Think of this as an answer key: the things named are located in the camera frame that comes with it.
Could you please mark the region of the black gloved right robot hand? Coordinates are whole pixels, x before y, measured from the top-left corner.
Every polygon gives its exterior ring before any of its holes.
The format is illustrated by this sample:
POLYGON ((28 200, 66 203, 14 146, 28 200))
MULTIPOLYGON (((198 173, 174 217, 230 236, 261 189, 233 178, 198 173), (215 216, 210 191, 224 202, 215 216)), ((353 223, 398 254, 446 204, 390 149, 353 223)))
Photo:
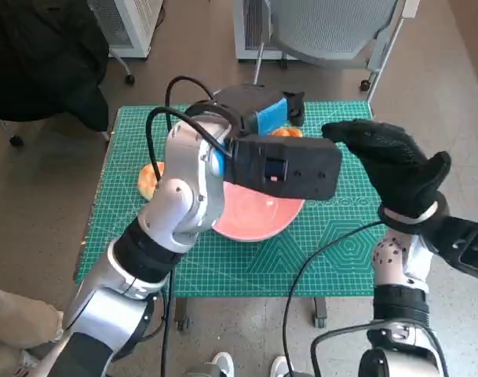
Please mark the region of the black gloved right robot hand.
POLYGON ((401 127, 354 119, 326 123, 322 135, 343 143, 363 164, 383 206, 408 218, 423 215, 451 169, 446 151, 428 158, 401 127))

